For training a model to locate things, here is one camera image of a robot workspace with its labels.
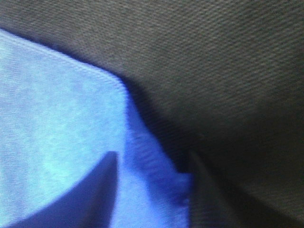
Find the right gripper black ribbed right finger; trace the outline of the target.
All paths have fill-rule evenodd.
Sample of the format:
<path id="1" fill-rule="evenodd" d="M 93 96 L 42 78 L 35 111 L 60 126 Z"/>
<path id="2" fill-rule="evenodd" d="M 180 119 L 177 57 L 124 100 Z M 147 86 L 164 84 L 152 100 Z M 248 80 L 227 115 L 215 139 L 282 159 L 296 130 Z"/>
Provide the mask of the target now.
<path id="1" fill-rule="evenodd" d="M 189 153 L 191 228 L 302 228 L 304 224 L 246 194 Z"/>

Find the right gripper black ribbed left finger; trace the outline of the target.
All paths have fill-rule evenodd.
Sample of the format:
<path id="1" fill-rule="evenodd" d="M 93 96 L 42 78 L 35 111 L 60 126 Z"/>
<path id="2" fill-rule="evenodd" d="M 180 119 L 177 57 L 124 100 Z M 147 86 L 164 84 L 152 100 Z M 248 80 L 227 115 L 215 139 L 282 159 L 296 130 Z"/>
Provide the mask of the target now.
<path id="1" fill-rule="evenodd" d="M 118 185 L 118 154 L 107 152 L 85 178 L 12 228 L 108 228 Z"/>

